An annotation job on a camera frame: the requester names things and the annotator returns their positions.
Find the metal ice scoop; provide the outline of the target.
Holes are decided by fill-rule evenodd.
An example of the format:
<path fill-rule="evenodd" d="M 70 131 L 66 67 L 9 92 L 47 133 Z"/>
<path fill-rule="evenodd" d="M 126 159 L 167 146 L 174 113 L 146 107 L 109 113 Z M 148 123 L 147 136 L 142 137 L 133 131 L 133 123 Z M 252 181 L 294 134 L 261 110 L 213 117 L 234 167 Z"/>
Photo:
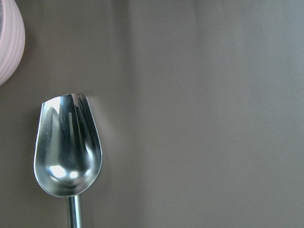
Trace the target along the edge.
<path fill-rule="evenodd" d="M 33 167 L 46 193 L 66 198 L 69 227 L 83 227 L 81 193 L 102 167 L 102 147 L 84 94 L 62 95 L 42 104 Z"/>

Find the pink ribbed bowl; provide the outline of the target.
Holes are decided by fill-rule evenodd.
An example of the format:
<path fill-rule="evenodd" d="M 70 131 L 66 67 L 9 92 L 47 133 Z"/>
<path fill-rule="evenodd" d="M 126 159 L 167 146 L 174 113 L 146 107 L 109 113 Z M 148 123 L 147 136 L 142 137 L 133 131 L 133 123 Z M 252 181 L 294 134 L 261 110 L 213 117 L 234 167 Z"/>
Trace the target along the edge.
<path fill-rule="evenodd" d="M 25 27 L 14 0 L 0 2 L 0 84 L 17 69 L 25 48 Z"/>

